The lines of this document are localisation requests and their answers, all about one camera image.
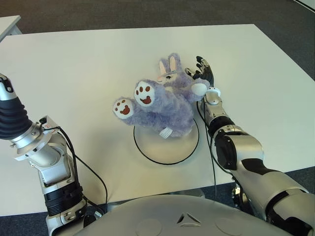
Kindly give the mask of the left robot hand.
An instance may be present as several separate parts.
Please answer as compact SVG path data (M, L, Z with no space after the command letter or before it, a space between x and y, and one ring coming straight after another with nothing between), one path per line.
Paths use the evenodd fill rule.
M0 75L0 138L13 140L32 125L8 77Z

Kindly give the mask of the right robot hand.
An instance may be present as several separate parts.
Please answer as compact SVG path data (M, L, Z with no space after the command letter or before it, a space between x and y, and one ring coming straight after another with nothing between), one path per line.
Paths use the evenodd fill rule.
M214 87L214 75L211 70L209 63L201 56L196 57L198 70L191 70L185 68L185 73L190 76L193 80L203 79L210 83L211 87Z

